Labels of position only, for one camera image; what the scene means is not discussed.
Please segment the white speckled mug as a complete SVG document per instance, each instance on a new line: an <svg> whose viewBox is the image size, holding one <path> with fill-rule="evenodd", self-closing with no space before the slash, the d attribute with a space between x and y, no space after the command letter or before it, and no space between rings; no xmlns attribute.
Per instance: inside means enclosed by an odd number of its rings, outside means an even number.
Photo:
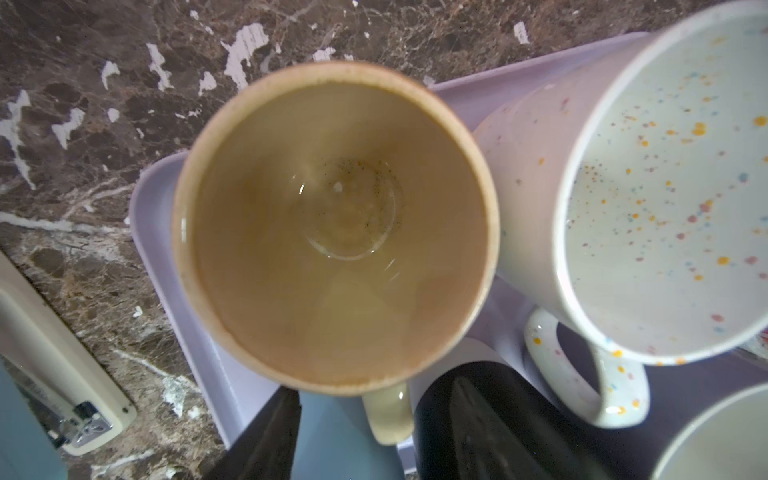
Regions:
<svg viewBox="0 0 768 480"><path fill-rule="evenodd" d="M499 276L527 350L582 420L638 425L647 366L767 326L767 5L701 11L556 79L474 132Z"/></svg>

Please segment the beige ceramic mug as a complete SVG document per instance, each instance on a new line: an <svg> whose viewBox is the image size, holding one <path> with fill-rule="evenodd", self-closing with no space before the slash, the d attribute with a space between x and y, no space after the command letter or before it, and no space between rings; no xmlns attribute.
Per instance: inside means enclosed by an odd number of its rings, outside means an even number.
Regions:
<svg viewBox="0 0 768 480"><path fill-rule="evenodd" d="M195 140L173 202L176 269L212 338L281 385L360 398L383 445L412 434L408 381L469 330L499 243L471 132L370 63L247 86Z"/></svg>

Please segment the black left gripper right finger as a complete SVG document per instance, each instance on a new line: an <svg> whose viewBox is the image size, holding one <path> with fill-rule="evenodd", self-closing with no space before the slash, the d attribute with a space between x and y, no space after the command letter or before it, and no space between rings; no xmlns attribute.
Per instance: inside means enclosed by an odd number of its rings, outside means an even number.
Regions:
<svg viewBox="0 0 768 480"><path fill-rule="evenodd" d="M450 418L462 479L598 479L600 463L525 380L452 384Z"/></svg>

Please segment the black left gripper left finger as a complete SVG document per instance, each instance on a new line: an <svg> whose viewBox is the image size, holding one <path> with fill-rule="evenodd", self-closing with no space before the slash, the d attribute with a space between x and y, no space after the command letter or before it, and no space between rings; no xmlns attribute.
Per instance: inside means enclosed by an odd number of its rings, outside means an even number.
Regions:
<svg viewBox="0 0 768 480"><path fill-rule="evenodd" d="M279 387L204 479L289 479L302 407L299 392Z"/></svg>

